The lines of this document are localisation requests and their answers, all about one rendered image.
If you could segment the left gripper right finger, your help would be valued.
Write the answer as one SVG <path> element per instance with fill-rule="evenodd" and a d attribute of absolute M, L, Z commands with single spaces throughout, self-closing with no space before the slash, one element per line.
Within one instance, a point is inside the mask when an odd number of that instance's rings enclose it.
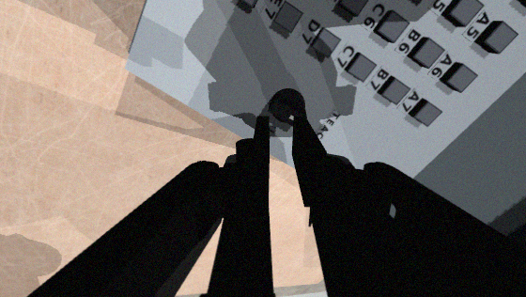
<path fill-rule="evenodd" d="M 327 153 L 306 117 L 292 158 L 328 297 L 526 297 L 526 249 L 417 180 Z"/>

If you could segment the grey box-shaped cabinet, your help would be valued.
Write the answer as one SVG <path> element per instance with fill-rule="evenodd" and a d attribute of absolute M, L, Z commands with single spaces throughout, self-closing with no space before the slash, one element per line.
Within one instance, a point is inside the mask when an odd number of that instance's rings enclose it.
<path fill-rule="evenodd" d="M 269 117 L 278 160 L 306 117 L 526 248 L 526 0 L 146 0 L 138 24 L 125 70 L 243 139 Z"/>

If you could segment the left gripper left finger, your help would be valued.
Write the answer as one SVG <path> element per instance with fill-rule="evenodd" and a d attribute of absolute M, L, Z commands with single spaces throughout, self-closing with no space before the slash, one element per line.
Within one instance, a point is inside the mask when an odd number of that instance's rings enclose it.
<path fill-rule="evenodd" d="M 224 167 L 188 165 L 27 297 L 175 297 L 222 218 L 199 297 L 276 297 L 269 185 L 270 122 L 257 116 Z"/>

